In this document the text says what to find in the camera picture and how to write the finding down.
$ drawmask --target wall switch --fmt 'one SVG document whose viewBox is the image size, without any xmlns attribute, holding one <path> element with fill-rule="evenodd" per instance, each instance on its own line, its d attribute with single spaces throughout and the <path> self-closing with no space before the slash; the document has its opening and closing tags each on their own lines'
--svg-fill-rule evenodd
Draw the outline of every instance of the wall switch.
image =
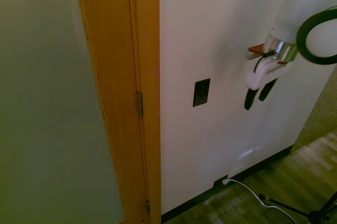
<svg viewBox="0 0 337 224">
<path fill-rule="evenodd" d="M 211 79 L 209 78 L 195 83 L 193 107 L 207 103 L 210 89 L 210 81 Z"/>
</svg>

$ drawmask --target electrical cord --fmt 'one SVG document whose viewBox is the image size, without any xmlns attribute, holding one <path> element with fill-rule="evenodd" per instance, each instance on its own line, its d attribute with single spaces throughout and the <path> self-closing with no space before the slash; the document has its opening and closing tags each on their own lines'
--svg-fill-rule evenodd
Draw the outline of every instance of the electrical cord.
<svg viewBox="0 0 337 224">
<path fill-rule="evenodd" d="M 263 58 L 267 58 L 267 57 L 269 57 L 269 56 L 272 56 L 272 55 L 274 55 L 275 53 L 276 53 L 275 50 L 271 50 L 271 51 L 269 51 L 269 52 L 263 54 L 263 55 L 260 57 L 260 59 L 257 61 L 256 65 L 255 65 L 254 73 L 256 73 L 257 66 L 259 65 L 259 63 L 261 62 L 261 60 L 262 60 Z"/>
<path fill-rule="evenodd" d="M 291 216 L 290 216 L 286 211 L 284 211 L 283 209 L 281 209 L 281 208 L 279 208 L 279 207 L 276 207 L 276 206 L 266 206 L 266 205 L 262 202 L 262 200 L 255 194 L 255 192 L 254 192 L 252 189 L 250 189 L 248 186 L 246 186 L 246 185 L 244 185 L 243 183 L 240 183 L 240 182 L 238 182 L 238 181 L 236 181 L 236 180 L 234 180 L 234 179 L 224 179 L 224 180 L 223 180 L 223 183 L 224 183 L 224 181 L 226 181 L 226 180 L 228 180 L 228 181 L 233 181 L 233 182 L 236 182 L 236 183 L 241 184 L 242 186 L 245 186 L 248 190 L 250 190 L 251 193 L 254 194 L 254 196 L 257 198 L 257 200 L 260 202 L 261 205 L 263 205 L 264 207 L 267 207 L 267 208 L 276 208 L 276 209 L 280 210 L 281 212 L 283 212 L 284 214 L 286 214 L 290 219 L 292 219 L 292 221 L 293 221 L 295 224 L 297 224 L 296 221 L 293 219 L 293 217 L 291 217 Z"/>
</svg>

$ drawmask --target black baseboard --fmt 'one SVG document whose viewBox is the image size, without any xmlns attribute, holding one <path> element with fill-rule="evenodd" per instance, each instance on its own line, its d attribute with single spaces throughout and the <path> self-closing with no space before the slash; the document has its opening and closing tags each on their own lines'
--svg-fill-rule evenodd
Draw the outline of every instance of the black baseboard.
<svg viewBox="0 0 337 224">
<path fill-rule="evenodd" d="M 276 161 L 282 157 L 287 156 L 290 154 L 290 151 L 292 149 L 293 145 L 290 147 L 276 153 L 275 155 L 272 155 L 271 157 L 268 157 L 267 159 L 264 159 L 263 161 L 255 164 L 254 166 L 251 166 L 250 168 L 240 172 L 239 174 L 231 177 L 234 180 L 240 181 L 243 180 L 244 178 L 248 177 L 251 174 L 254 174 L 262 169 L 264 169 L 266 166 L 268 166 L 271 162 Z M 195 207 L 197 204 L 200 204 L 201 202 L 209 199 L 212 195 L 217 194 L 218 192 L 222 191 L 223 189 L 226 188 L 228 184 L 231 184 L 233 182 L 229 182 L 225 186 L 222 184 L 222 180 L 226 179 L 228 175 L 225 175 L 222 178 L 219 178 L 216 180 L 213 184 L 213 187 L 210 188 L 209 190 L 203 192 L 202 194 L 194 197 L 193 199 L 190 199 L 189 201 L 181 204 L 180 206 L 177 206 L 176 208 L 173 208 L 172 210 L 164 213 L 162 215 L 162 223 L 165 223 L 174 217 L 180 215 L 181 213 L 189 210 L 192 207 Z"/>
</svg>

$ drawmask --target frosted glass panel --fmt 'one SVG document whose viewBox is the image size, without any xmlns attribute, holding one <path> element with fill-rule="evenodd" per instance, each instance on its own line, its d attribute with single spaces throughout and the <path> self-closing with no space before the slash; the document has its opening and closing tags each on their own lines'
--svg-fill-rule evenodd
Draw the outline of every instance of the frosted glass panel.
<svg viewBox="0 0 337 224">
<path fill-rule="evenodd" d="M 118 223 L 77 0 L 0 0 L 0 223 Z"/>
</svg>

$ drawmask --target wooden floor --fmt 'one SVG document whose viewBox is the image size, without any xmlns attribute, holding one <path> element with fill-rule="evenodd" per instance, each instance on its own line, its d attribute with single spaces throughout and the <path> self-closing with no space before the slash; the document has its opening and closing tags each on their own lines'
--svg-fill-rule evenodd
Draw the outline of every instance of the wooden floor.
<svg viewBox="0 0 337 224">
<path fill-rule="evenodd" d="M 337 191 L 337 131 L 242 180 L 257 194 L 262 193 L 304 212 L 319 210 Z M 306 217 L 287 211 L 298 224 Z M 337 210 L 330 215 L 337 223 Z M 267 209 L 240 184 L 228 185 L 196 207 L 166 222 L 178 223 L 293 223 L 281 211 Z"/>
</svg>

